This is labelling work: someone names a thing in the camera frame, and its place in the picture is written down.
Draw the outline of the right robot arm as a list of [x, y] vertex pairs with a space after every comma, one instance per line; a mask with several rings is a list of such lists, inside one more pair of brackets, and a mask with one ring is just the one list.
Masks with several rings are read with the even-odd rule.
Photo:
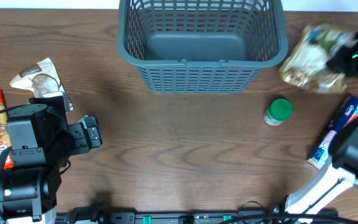
[[[306, 75], [300, 87], [309, 86], [310, 78], [322, 72], [358, 78], [358, 31], [342, 32], [329, 26], [307, 31], [280, 71]], [[358, 98], [348, 98], [324, 138], [328, 146], [319, 172], [279, 206], [283, 213], [298, 215], [298, 222], [310, 223], [330, 201], [358, 185]]]

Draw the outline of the blue tissue pack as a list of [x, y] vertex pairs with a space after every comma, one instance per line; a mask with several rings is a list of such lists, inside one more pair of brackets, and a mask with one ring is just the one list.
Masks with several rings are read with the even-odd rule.
[[315, 168], [321, 169], [329, 157], [329, 147], [335, 135], [357, 117], [358, 98], [351, 95], [343, 101], [338, 111], [334, 113], [328, 127], [309, 153], [307, 161]]

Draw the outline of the green lid jar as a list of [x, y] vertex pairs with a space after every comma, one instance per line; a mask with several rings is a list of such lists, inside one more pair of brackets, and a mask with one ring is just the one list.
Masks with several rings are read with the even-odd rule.
[[278, 126], [286, 121], [293, 113], [292, 104], [284, 99], [279, 98], [269, 105], [264, 112], [264, 120], [271, 126]]

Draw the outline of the gold foil food pouch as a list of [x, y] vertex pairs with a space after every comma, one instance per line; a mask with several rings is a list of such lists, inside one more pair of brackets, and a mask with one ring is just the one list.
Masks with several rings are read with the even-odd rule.
[[280, 67], [280, 78], [315, 93], [344, 92], [345, 74], [330, 70], [326, 63], [353, 36], [352, 32], [327, 24], [306, 26], [298, 45]]

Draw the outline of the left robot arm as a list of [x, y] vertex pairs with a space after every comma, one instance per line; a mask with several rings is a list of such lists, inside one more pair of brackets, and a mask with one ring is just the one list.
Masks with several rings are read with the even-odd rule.
[[102, 146], [97, 118], [68, 124], [67, 103], [53, 96], [8, 108], [12, 145], [0, 155], [0, 223], [54, 223], [69, 158]]

